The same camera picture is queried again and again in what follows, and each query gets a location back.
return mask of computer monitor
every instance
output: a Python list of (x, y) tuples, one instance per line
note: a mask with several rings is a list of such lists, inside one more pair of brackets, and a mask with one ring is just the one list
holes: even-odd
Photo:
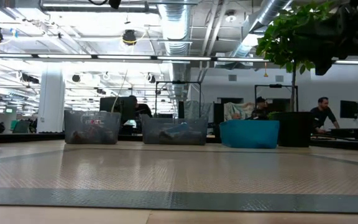
[(341, 118), (358, 118), (358, 102), (341, 100)]
[[(100, 98), (99, 111), (110, 112), (116, 97)], [(135, 119), (135, 99), (132, 97), (119, 97), (114, 106), (114, 112), (121, 113), (121, 119), (127, 121)]]

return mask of storage bin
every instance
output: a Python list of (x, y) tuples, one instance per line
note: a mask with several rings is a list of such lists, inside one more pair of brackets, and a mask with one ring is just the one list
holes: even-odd
[(279, 121), (230, 120), (220, 124), (222, 144), (235, 148), (275, 149)]
[(208, 118), (150, 118), (142, 114), (143, 143), (205, 145)]
[(115, 144), (118, 141), (120, 113), (65, 110), (67, 144)]

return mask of black planter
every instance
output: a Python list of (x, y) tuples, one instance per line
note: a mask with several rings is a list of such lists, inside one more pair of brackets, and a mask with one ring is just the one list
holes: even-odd
[(313, 127), (310, 112), (284, 112), (272, 114), (280, 122), (278, 145), (285, 147), (309, 147)]

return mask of black metal frame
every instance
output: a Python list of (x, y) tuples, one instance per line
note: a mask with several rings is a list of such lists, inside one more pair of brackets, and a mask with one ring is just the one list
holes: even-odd
[[(258, 87), (269, 87), (269, 88), (283, 88), (283, 87), (292, 87), (290, 85), (281, 85), (281, 84), (271, 84), (271, 85), (255, 85), (255, 105), (256, 103), (256, 99), (257, 99), (257, 88)], [(295, 86), (295, 94), (296, 94), (296, 112), (299, 111), (299, 105), (298, 105), (298, 86)]]
[(157, 92), (158, 92), (158, 84), (160, 83), (171, 83), (171, 84), (177, 84), (177, 85), (183, 85), (183, 84), (198, 84), (198, 86), (200, 87), (200, 92), (199, 92), (199, 98), (200, 98), (200, 103), (199, 103), (199, 108), (198, 108), (198, 113), (199, 113), (199, 117), (201, 117), (201, 82), (183, 82), (183, 81), (156, 81), (155, 82), (155, 110), (154, 110), (154, 114), (157, 114)]

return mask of metal floor panel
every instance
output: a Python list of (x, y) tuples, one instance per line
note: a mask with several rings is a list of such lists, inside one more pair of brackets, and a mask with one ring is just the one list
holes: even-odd
[(358, 213), (358, 152), (0, 145), (0, 204)]

